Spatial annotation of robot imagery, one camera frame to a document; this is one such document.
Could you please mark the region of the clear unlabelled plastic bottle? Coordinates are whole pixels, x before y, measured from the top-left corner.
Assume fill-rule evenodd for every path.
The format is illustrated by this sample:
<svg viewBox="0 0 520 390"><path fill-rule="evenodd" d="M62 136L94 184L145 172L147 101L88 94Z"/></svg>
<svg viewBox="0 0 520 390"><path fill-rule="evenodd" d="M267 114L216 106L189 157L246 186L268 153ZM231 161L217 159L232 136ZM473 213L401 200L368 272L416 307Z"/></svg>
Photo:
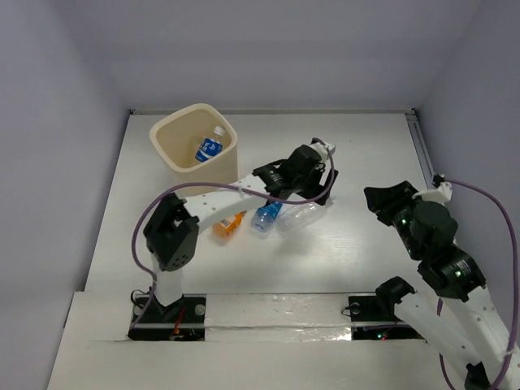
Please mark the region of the clear unlabelled plastic bottle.
<svg viewBox="0 0 520 390"><path fill-rule="evenodd" d="M277 230L281 233L298 231L320 219L322 213L322 207L314 202L293 206L279 215Z"/></svg>

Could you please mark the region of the tall blue-cap water bottle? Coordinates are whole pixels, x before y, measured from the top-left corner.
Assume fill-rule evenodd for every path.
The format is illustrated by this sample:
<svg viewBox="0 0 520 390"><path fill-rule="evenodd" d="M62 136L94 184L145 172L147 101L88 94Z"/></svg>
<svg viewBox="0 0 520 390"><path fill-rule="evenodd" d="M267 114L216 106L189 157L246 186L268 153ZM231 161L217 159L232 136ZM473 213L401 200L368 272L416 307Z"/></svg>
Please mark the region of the tall blue-cap water bottle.
<svg viewBox="0 0 520 390"><path fill-rule="evenodd" d="M266 235L274 227L275 221L283 207L283 203L276 201L267 206L258 208L251 219L250 227L254 234Z"/></svg>

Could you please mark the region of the blue-label white-cap bottle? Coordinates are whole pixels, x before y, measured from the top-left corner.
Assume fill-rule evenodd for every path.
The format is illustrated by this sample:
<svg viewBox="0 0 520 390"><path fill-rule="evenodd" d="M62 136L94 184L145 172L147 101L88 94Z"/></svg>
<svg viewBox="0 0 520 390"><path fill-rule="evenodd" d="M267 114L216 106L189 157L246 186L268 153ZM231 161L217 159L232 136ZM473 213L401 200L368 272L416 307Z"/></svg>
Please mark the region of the blue-label white-cap bottle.
<svg viewBox="0 0 520 390"><path fill-rule="evenodd" d="M213 130L212 137L206 137L199 145L195 154L195 159L203 163L218 155L223 150L223 138L226 130L220 126L216 126Z"/></svg>

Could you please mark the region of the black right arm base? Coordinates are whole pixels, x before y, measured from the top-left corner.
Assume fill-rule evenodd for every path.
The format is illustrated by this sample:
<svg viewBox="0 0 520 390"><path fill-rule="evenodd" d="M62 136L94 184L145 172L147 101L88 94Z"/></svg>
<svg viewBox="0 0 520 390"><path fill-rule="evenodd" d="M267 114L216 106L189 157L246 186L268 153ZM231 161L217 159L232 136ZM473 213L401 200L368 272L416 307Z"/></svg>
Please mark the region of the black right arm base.
<svg viewBox="0 0 520 390"><path fill-rule="evenodd" d="M351 321L352 340L422 340L410 325L384 309L376 295L349 296L341 312Z"/></svg>

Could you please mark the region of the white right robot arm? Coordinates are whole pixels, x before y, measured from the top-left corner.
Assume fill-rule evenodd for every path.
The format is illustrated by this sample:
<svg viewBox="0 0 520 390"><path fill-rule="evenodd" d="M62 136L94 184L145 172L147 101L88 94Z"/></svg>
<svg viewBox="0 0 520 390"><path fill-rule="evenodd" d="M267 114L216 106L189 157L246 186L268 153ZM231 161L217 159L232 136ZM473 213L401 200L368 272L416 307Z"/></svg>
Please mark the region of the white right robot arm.
<svg viewBox="0 0 520 390"><path fill-rule="evenodd" d="M368 210L396 230L410 258L418 262L418 273L464 332L447 326L398 276L375 290L375 312L410 325L457 372L466 389L517 389L519 280L513 281L513 323L507 327L478 263L455 240L458 224L445 206L452 194L451 183L440 175L432 189L423 191L408 181L364 189Z"/></svg>

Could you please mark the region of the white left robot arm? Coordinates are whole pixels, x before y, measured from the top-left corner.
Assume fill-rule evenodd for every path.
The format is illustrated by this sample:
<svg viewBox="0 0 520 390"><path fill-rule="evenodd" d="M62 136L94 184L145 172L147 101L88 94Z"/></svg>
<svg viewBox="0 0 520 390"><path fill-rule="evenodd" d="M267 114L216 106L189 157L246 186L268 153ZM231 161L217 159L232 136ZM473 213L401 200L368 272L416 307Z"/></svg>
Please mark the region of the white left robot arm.
<svg viewBox="0 0 520 390"><path fill-rule="evenodd" d="M194 257L197 238L222 219L241 211L256 210L273 202L324 205L332 190L333 144L314 138L297 147L286 159L268 163L232 184L209 182L211 192L182 198L182 184L160 195L146 214L144 227L147 249L152 255L151 310L163 321L180 311L181 270Z"/></svg>

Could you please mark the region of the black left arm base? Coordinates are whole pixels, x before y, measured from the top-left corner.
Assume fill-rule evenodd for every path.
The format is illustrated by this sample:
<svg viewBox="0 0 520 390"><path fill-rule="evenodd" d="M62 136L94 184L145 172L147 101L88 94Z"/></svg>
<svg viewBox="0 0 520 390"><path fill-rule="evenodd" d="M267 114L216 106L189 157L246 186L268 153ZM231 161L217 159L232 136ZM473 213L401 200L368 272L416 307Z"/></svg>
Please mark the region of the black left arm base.
<svg viewBox="0 0 520 390"><path fill-rule="evenodd" d="M182 296L167 308L152 301L128 331L128 338L134 341L204 341L205 314L205 295Z"/></svg>

